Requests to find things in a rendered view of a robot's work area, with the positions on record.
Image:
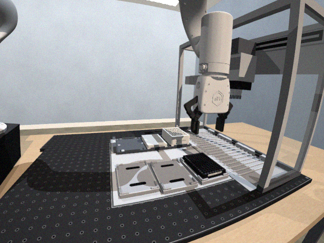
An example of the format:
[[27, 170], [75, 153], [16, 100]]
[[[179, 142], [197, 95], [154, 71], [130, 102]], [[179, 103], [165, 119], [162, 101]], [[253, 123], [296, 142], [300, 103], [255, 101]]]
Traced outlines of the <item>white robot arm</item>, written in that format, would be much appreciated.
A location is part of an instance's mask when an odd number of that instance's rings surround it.
[[[178, 0], [181, 19], [191, 47], [199, 58], [198, 73], [229, 75], [233, 16], [207, 13], [208, 0]], [[0, 43], [16, 28], [18, 12], [11, 0], [0, 0]]]

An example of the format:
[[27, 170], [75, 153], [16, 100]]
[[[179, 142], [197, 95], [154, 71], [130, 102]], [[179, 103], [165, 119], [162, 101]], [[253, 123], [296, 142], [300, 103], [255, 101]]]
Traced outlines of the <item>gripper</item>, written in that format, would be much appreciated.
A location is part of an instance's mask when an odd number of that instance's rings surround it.
[[230, 103], [229, 79], [224, 75], [201, 74], [196, 81], [193, 99], [183, 106], [191, 119], [192, 133], [199, 134], [198, 119], [202, 114], [217, 114], [215, 129], [223, 132], [225, 119], [233, 107]]

